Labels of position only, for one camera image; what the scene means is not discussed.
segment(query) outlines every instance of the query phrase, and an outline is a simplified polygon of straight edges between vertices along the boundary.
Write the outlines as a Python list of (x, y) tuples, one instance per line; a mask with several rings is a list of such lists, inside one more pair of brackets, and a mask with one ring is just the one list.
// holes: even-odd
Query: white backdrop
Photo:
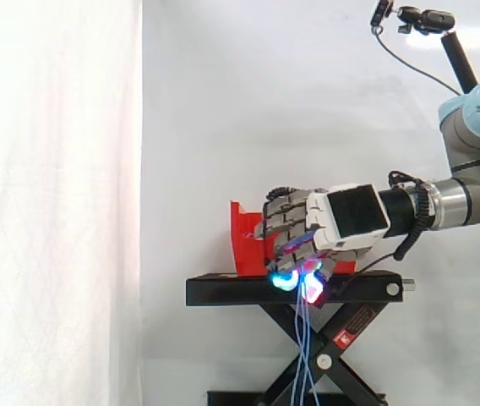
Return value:
[(137, 406), (141, 11), (0, 0), (0, 406)]
[[(145, 4), (141, 295), (145, 404), (199, 406), (208, 389), (263, 390), (295, 347), (254, 307), (190, 309), (184, 280), (231, 272), (228, 201), (278, 185), (449, 176), (437, 108), (452, 95), (369, 33), (375, 1)], [(480, 3), (456, 14), (480, 78)], [(384, 39), (458, 87), (440, 48)], [(399, 240), (385, 241), (373, 256)], [(393, 405), (480, 404), (480, 227), (426, 234), (387, 268), (417, 281), (346, 353)]]

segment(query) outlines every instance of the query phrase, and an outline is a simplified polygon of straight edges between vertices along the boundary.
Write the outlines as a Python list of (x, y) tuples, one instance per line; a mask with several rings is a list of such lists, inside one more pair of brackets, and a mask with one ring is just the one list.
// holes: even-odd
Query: black cable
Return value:
[(383, 256), (380, 256), (378, 259), (376, 259), (375, 261), (372, 261), (370, 262), (369, 264), (367, 264), (364, 268), (362, 268), (360, 271), (358, 272), (355, 272), (352, 274), (352, 277), (349, 278), (349, 280), (347, 282), (345, 282), (343, 284), (343, 286), (340, 288), (340, 290), (338, 290), (335, 294), (337, 296), (340, 296), (344, 291), (345, 289), (347, 288), (347, 286), (349, 286), (349, 284), (354, 281), (358, 276), (362, 275), (363, 273), (365, 273), (366, 271), (368, 271), (372, 266), (376, 266), (377, 264), (379, 264), (380, 262), (384, 261), (384, 260), (387, 260), (389, 259), (391, 256), (394, 255), (394, 252), (390, 252), (389, 254), (386, 254), (386, 255), (383, 255)]
[(445, 88), (447, 88), (449, 91), (451, 91), (452, 93), (454, 93), (455, 95), (457, 96), (460, 96), (461, 93), (459, 91), (457, 91), (456, 89), (452, 88), (450, 85), (447, 85), (443, 80), (433, 76), (432, 74), (429, 74), (428, 72), (425, 72), (413, 65), (411, 65), (409, 62), (407, 62), (406, 60), (404, 60), (403, 58), (400, 58), (399, 56), (397, 56), (395, 53), (393, 53), (386, 45), (385, 43), (383, 42), (383, 40), (381, 40), (380, 38), (380, 35), (383, 33), (383, 27), (382, 26), (379, 26), (379, 27), (373, 27), (372, 28), (372, 34), (374, 34), (375, 36), (375, 39), (377, 40), (377, 42), (383, 47), (383, 49), (385, 51), (387, 51), (394, 59), (396, 59), (398, 62), (400, 63), (403, 63), (404, 65), (406, 65), (409, 69), (412, 69), (414, 70), (415, 72), (417, 72), (418, 74), (421, 74), (422, 76), (426, 76), (427, 78), (431, 79), (431, 80), (434, 80), (435, 82), (439, 83), (440, 85), (444, 86)]
[(405, 258), (406, 253), (420, 238), (420, 234), (428, 228), (429, 222), (429, 196), (428, 191), (424, 188), (424, 181), (400, 171), (391, 171), (389, 173), (389, 186), (391, 188), (395, 188), (398, 184), (406, 182), (413, 182), (415, 184), (417, 215), (411, 231), (401, 244), (398, 245), (398, 248), (395, 249), (394, 259), (396, 261), (402, 261)]

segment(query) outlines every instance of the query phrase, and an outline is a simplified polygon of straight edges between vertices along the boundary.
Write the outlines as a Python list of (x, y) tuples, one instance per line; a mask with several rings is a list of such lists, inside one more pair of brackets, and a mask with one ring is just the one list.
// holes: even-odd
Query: white wall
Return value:
[[(416, 3), (480, 28), (480, 2)], [(146, 404), (199, 406), (211, 388), (263, 390), (295, 354), (255, 307), (184, 306), (187, 277), (232, 271), (229, 200), (258, 210), (277, 185), (384, 188), (391, 169), (448, 176), (437, 108), (451, 94), (378, 47), (374, 4), (146, 2)], [(407, 45), (396, 26), (387, 23), (388, 44), (457, 87), (443, 51)], [(415, 278), (417, 292), (390, 306), (346, 359), (393, 405), (478, 406), (480, 227), (423, 235), (405, 261), (386, 265)]]

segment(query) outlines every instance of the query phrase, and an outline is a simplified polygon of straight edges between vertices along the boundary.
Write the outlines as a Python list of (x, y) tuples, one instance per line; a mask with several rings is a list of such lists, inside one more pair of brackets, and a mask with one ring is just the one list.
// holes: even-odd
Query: black base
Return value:
[[(253, 406), (262, 393), (208, 391), (208, 406)], [(318, 393), (320, 406), (355, 406), (343, 393)], [(307, 396), (305, 406), (315, 406), (312, 396)]]

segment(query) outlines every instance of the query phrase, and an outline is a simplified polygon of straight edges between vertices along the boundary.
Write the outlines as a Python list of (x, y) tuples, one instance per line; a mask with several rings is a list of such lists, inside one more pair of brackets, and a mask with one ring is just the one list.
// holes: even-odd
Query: coiled cable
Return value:
[(408, 182), (415, 184), (417, 215), (411, 231), (392, 255), (396, 261), (402, 261), (405, 258), (407, 252), (418, 241), (420, 235), (428, 228), (429, 224), (429, 196), (428, 191), (424, 187), (424, 181), (400, 171), (391, 171), (389, 173), (389, 186), (391, 188), (396, 188), (398, 184)]

